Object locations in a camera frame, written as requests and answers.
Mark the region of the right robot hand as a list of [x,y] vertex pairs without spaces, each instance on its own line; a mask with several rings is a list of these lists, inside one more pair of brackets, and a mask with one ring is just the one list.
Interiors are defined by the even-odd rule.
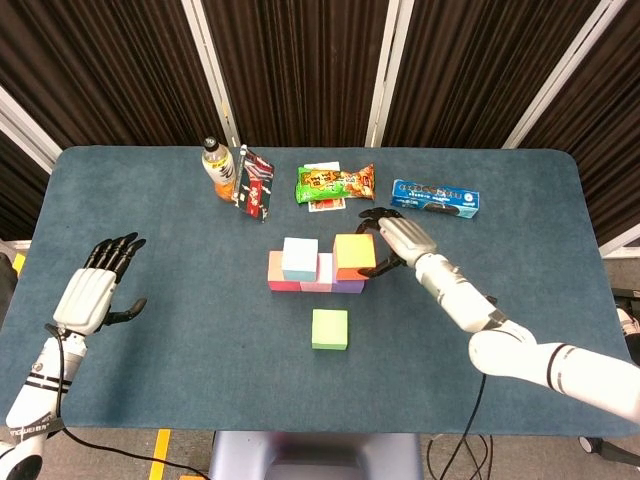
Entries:
[[369,229],[376,230],[390,248],[387,259],[375,267],[358,270],[360,275],[368,279],[399,266],[414,267],[420,257],[437,250],[433,239],[416,222],[405,218],[397,210],[375,207],[361,211],[358,217],[362,221],[356,229],[357,234],[364,234]]

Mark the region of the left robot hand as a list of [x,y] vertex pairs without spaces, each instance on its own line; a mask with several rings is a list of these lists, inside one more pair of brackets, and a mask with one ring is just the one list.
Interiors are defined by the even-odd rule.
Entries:
[[145,243],[132,232],[94,246],[83,267],[72,275],[53,314],[61,335],[92,335],[103,326],[131,321],[143,311],[146,298],[121,312],[113,312],[111,305],[131,260]]

